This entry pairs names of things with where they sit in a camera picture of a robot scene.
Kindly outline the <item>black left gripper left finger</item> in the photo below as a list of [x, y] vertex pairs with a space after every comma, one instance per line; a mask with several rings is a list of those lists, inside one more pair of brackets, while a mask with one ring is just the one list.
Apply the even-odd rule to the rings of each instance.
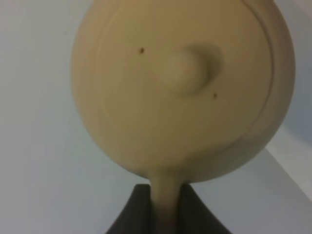
[[151, 232], [151, 187], [137, 184], [108, 234], [149, 234]]

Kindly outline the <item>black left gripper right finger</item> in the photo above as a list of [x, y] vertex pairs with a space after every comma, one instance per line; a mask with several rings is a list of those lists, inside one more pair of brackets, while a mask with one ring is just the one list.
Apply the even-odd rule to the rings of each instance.
[[181, 187], [176, 232], [178, 234], [231, 234], [189, 184], [183, 184]]

